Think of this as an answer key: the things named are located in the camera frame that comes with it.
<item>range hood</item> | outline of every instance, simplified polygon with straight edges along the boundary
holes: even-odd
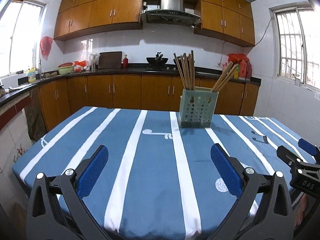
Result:
[[[200,21],[198,15],[183,11],[183,0],[161,0],[160,9],[146,10],[141,14],[143,22],[163,23],[182,26],[196,26]]]

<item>black countertop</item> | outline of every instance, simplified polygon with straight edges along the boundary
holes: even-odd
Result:
[[[197,78],[212,78],[212,79],[218,79],[222,73],[221,70],[216,69],[208,69],[208,68],[202,68],[202,67],[195,67],[196,74],[195,76]],[[6,103],[11,101],[12,99],[18,97],[19,95],[22,95],[23,93],[31,90],[38,84],[45,84],[49,83],[53,80],[57,80],[60,78],[66,78],[66,77],[74,77],[74,76],[88,76],[88,75],[102,75],[102,74],[154,74],[154,75],[169,75],[169,76],[179,76],[178,70],[173,70],[172,65],[170,65],[170,70],[156,70],[151,69],[148,67],[141,67],[141,64],[130,64],[129,68],[123,69],[123,68],[117,68],[117,69],[98,69],[98,70],[89,70],[89,71],[83,71],[83,72],[71,72],[69,74],[65,75],[57,75],[50,78],[37,80],[35,82],[32,82],[30,86],[25,87],[23,89],[17,90],[15,92],[11,92],[9,94],[4,95],[0,98],[0,107],[4,106]],[[25,83],[28,81],[28,78],[23,78],[19,80],[19,84]],[[238,83],[250,83],[254,85],[261,85],[261,79],[251,77],[250,81],[243,81],[239,79],[230,79],[232,82],[238,82]]]

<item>striped tablecloth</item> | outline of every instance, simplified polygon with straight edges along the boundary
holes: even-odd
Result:
[[[205,129],[179,128],[177,118],[175,112],[84,107],[33,145],[13,171],[31,188],[37,173],[75,169],[105,145],[108,163],[83,199],[101,227],[126,239],[202,239],[236,200],[211,161],[213,143],[258,173],[282,171],[289,188],[290,170],[277,147],[315,162],[298,147],[300,136],[273,118],[214,115]],[[260,200],[261,194],[251,214]]]

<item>screw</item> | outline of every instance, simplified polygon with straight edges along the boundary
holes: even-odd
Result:
[[[67,176],[72,175],[72,174],[73,174],[73,169],[68,169],[68,170],[66,170],[65,174],[66,174]]]
[[[254,169],[248,167],[248,168],[245,169],[245,172],[248,173],[248,174],[254,174]]]
[[[42,172],[38,173],[38,174],[37,174],[37,179],[42,179],[42,178],[43,178],[43,175],[44,175],[44,174],[43,174]]]
[[[283,177],[283,173],[281,171],[276,171],[276,175],[279,177],[279,178],[282,178]]]

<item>blue gripper pad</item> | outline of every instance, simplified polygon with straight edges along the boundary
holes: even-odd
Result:
[[[229,192],[237,198],[240,198],[242,194],[241,178],[222,151],[223,149],[220,149],[219,145],[212,145],[211,159]]]
[[[301,138],[298,141],[298,146],[304,150],[305,152],[309,153],[312,156],[316,156],[318,153],[318,149],[316,146],[314,146],[313,144],[309,143],[308,141],[306,141],[305,139]]]
[[[77,195],[80,199],[89,196],[93,186],[96,184],[103,168],[108,162],[108,148],[102,146],[97,155],[78,179]]]

